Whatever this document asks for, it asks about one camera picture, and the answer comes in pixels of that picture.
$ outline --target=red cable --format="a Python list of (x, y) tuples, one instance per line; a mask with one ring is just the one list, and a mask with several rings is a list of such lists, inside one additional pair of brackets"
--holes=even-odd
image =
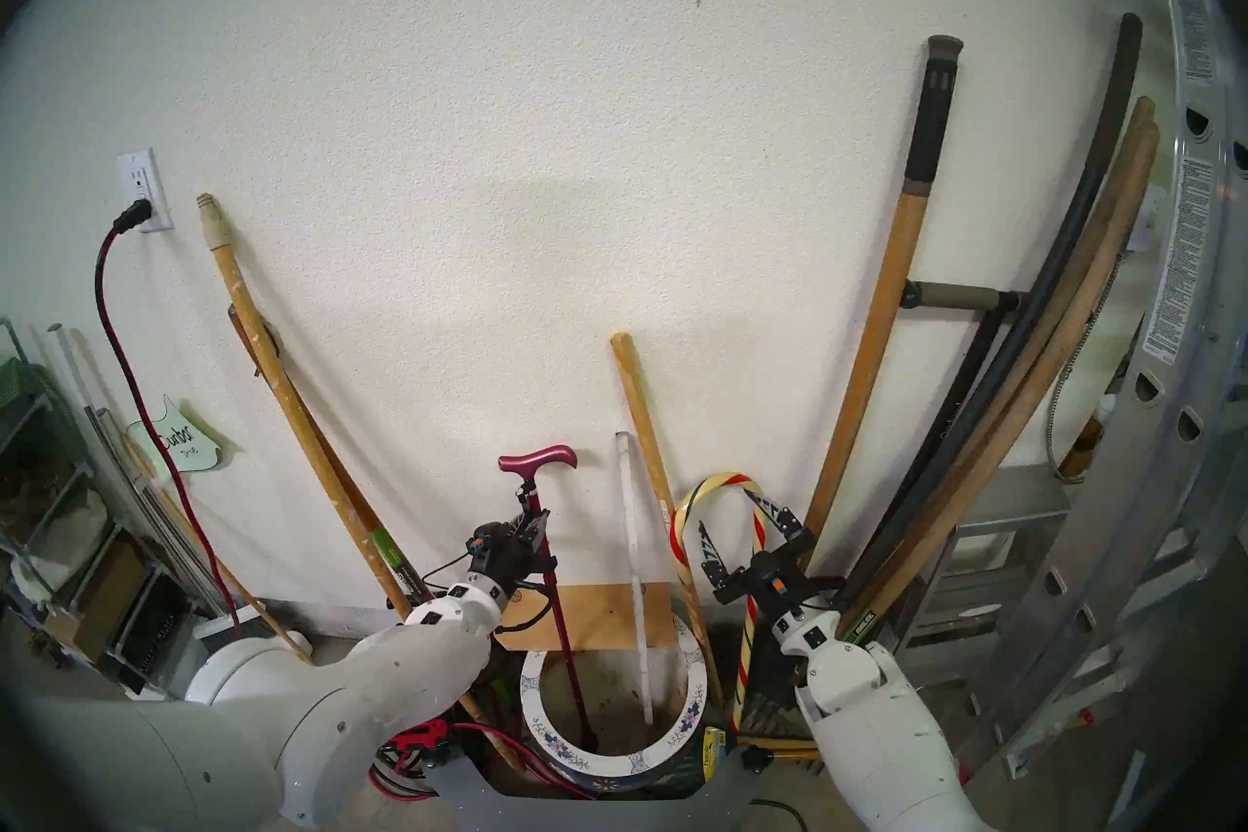
[(144, 398), (139, 392), (139, 383), (135, 380), (135, 373), (130, 369), (130, 363), (126, 362), (126, 353), (121, 349), (121, 342), (117, 339), (117, 333), (112, 329), (112, 322), (109, 321), (109, 309), (104, 303), (104, 262), (109, 257), (109, 249), (112, 247), (112, 242), (116, 241), (117, 226), (114, 225), (112, 230), (109, 231), (109, 236), (104, 239), (104, 244), (100, 246), (100, 254), (95, 259), (95, 307), (100, 313), (100, 324), (104, 326), (104, 334), (109, 337), (109, 344), (112, 346), (112, 354), (117, 357), (117, 364), (121, 365), (121, 374), (126, 377), (126, 385), (130, 387), (130, 395), (135, 400), (135, 407), (139, 409), (139, 418), (144, 423), (144, 429), (147, 430), (147, 435), (151, 438), (152, 444), (156, 447), (156, 452), (161, 454), (161, 459), (165, 460), (165, 465), (168, 469), (170, 476), (173, 478), (173, 485), (177, 488), (178, 499), (182, 501), (182, 511), (186, 514), (186, 519), (191, 523), (191, 529), (195, 530), (195, 535), (200, 540), (200, 545), (203, 548), (203, 553), (208, 558), (208, 568), (212, 570), (212, 579), (216, 581), (217, 589), (225, 597), (226, 606), (230, 607), (230, 616), (235, 622), (235, 637), (242, 637), (242, 627), (238, 625), (238, 611), (235, 610), (233, 597), (230, 596), (230, 589), (226, 588), (226, 583), (221, 579), (221, 571), (217, 569), (217, 555), (212, 550), (212, 544), (208, 543), (208, 535), (203, 533), (203, 528), (200, 526), (200, 521), (195, 518), (195, 510), (191, 509), (191, 498), (186, 495), (186, 486), (182, 485), (182, 474), (177, 472), (177, 467), (173, 465), (173, 459), (168, 454), (168, 449), (165, 448), (165, 443), (160, 438), (160, 433), (156, 432), (156, 427), (152, 425), (151, 417), (147, 415), (147, 407), (144, 405)]
[(562, 776), (555, 775), (553, 771), (550, 771), (550, 768), (547, 766), (547, 763), (544, 761), (542, 761), (537, 755), (534, 755), (532, 751), (529, 751), (523, 745), (520, 745), (520, 742), (518, 742), (515, 738), (513, 738), (505, 731), (499, 731), (498, 728), (492, 728), (492, 727), (489, 727), (489, 725), (469, 725), (467, 722), (456, 722), (451, 727), (453, 727), (453, 728), (468, 728), (469, 731), (483, 731), (487, 735), (497, 735), (503, 741), (505, 741), (508, 745), (510, 745), (513, 748), (515, 748), (519, 752), (523, 752), (524, 756), (530, 762), (535, 763), (542, 770), (540, 772), (535, 772), (535, 775), (539, 778), (542, 778), (547, 785), (558, 786), (559, 788), (563, 788), (565, 792), (569, 792), (569, 793), (577, 796), (577, 798), (585, 798), (588, 801), (594, 801), (594, 797), (592, 795), (589, 795), (584, 788), (578, 788), (575, 785), (573, 785), (572, 782), (569, 782), (567, 778), (563, 778)]
[(398, 792), (392, 792), (382, 785), (373, 768), (368, 770), (368, 781), (373, 788), (384, 795), (387, 798), (393, 798), (396, 802), (423, 802), (426, 798), (433, 798), (432, 795), (399, 795)]

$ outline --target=red and white striped candy cane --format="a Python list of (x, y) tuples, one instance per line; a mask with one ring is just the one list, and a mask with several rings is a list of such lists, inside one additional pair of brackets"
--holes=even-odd
[[(669, 539), (671, 543), (671, 555), (676, 560), (676, 575), (680, 578), (680, 583), (688, 588), (694, 585), (694, 575), (689, 569), (689, 555), (685, 553), (685, 523), (689, 510), (699, 500), (705, 499), (720, 486), (740, 486), (741, 489), (763, 495), (759, 484), (744, 473), (716, 473), (714, 476), (708, 476), (694, 486), (689, 491), (689, 495), (680, 501), (680, 506), (676, 508), (676, 515), (671, 520)], [(750, 551), (750, 556), (753, 556), (766, 543), (766, 530), (764, 529), (766, 518), (753, 500), (750, 505), (754, 508), (754, 549)], [(733, 731), (739, 731), (741, 727), (741, 711), (745, 709), (745, 685), (750, 680), (750, 656), (754, 654), (754, 625), (758, 622), (758, 619), (759, 614), (754, 604), (754, 597), (746, 597), (745, 630), (741, 634), (741, 657), (736, 665), (736, 682), (733, 690)]]

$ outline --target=black plug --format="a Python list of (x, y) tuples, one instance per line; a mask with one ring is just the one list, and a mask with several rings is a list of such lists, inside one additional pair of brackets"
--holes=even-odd
[(137, 228), (151, 216), (152, 202), (141, 197), (117, 216), (117, 220), (112, 222), (112, 231), (116, 235), (125, 235), (131, 228)]

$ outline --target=wall outlet cover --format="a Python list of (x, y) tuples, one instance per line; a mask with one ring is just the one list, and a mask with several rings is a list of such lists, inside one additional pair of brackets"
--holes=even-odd
[(156, 158), (151, 148), (119, 155), (117, 173), (126, 192), (126, 205), (132, 205), (141, 197), (152, 202), (152, 216), (139, 226), (139, 231), (149, 235), (154, 231), (172, 230), (173, 218), (168, 213), (168, 202), (165, 200), (160, 175), (156, 173)]

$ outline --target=wooden board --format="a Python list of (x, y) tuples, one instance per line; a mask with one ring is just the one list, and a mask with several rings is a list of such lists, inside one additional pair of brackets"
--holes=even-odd
[[(671, 585), (643, 584), (645, 641), (650, 647), (674, 647), (676, 631), (671, 625)], [(568, 624), (568, 641), (574, 651), (625, 651), (636, 649), (633, 626), (633, 589), (629, 584), (559, 585), (559, 602)], [(524, 624), (538, 615), (545, 597), (533, 590), (512, 595), (503, 624)], [(554, 615), (524, 631), (500, 634), (498, 641), (509, 651), (558, 651), (559, 635)]]

